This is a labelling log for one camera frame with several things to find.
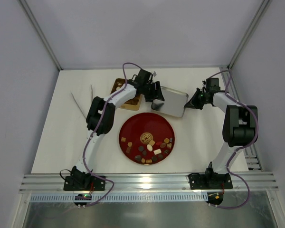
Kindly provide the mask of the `silver tin lid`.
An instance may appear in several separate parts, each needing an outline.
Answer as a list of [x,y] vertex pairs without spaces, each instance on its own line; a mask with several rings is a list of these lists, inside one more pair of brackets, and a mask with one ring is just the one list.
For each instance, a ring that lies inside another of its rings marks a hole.
[[185,104],[188,102],[189,95],[172,88],[161,86],[164,101],[154,100],[151,104],[153,111],[161,114],[181,118],[185,112]]

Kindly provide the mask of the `gold chocolate tin box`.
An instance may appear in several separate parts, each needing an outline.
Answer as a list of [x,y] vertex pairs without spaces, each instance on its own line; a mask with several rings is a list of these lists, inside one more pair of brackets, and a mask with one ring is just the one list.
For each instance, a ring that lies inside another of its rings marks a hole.
[[[113,87],[110,93],[111,94],[114,93],[117,87],[121,88],[124,85],[124,83],[125,83],[125,79],[117,78],[113,84]],[[136,95],[133,99],[130,99],[126,101],[125,103],[123,103],[120,106],[120,108],[125,109],[125,110],[130,110],[130,111],[138,111],[140,108],[141,100],[142,100],[142,95]]]

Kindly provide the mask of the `silver metal tongs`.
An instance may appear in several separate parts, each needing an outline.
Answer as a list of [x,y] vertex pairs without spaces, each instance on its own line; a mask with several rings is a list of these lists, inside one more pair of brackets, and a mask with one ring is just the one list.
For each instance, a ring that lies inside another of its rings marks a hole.
[[83,118],[87,118],[89,107],[93,100],[93,87],[92,85],[88,85],[87,88],[75,90],[70,90],[70,95],[79,109],[80,113],[82,114]]

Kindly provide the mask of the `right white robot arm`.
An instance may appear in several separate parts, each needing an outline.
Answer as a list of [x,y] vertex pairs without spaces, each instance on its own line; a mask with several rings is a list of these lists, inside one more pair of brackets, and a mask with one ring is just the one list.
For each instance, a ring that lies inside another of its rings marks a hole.
[[224,114],[222,136],[224,143],[204,173],[188,175],[191,190],[232,189],[231,166],[240,151],[251,146],[258,138],[258,110],[235,100],[226,90],[221,90],[219,79],[209,77],[197,89],[185,108],[202,109],[211,104]]

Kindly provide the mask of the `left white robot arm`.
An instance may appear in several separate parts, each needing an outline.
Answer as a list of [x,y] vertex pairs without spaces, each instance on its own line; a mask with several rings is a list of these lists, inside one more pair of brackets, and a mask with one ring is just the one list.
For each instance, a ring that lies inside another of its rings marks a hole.
[[160,82],[153,80],[155,76],[155,72],[140,68],[133,78],[125,79],[120,89],[105,98],[96,96],[92,100],[86,117],[88,138],[82,156],[64,178],[64,191],[104,191],[107,182],[114,185],[105,176],[93,173],[88,163],[92,161],[105,135],[112,129],[117,108],[137,95],[144,95],[146,102],[164,101]]

